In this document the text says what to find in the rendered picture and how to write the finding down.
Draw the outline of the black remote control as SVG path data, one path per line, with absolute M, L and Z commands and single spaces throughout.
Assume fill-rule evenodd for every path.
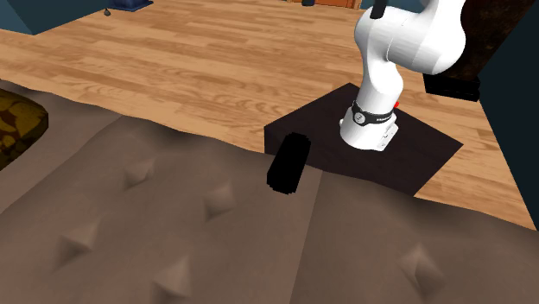
M 292 132 L 286 135 L 267 172 L 267 184 L 279 193 L 295 193 L 305 168 L 311 141 Z

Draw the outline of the brown tufted sofa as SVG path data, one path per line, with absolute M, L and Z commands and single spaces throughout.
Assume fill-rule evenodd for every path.
M 0 304 L 539 304 L 539 231 L 0 88 L 50 117 L 0 171 Z

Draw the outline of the dark brown wooden furniture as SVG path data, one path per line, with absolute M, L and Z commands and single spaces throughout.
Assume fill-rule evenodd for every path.
M 423 76 L 429 94 L 476 102 L 479 73 L 536 0 L 466 0 L 461 24 L 466 46 L 443 73 Z

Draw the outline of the dark robot stand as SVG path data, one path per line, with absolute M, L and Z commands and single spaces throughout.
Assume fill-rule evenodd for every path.
M 274 155 L 291 133 L 311 142 L 307 165 L 415 195 L 462 143 L 396 110 L 398 131 L 384 151 L 355 149 L 339 136 L 339 120 L 358 95 L 348 83 L 264 126 L 264 152 Z

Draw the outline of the blue furniture base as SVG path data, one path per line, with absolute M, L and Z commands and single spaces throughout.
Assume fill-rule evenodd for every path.
M 153 0 L 109 0 L 109 6 L 105 8 L 104 15 L 109 16 L 111 14 L 111 10 L 134 12 L 153 3 Z

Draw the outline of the brown yellow patterned cushion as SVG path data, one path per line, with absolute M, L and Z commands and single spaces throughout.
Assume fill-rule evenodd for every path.
M 42 105 L 0 89 L 0 170 L 41 138 L 48 123 L 48 112 Z

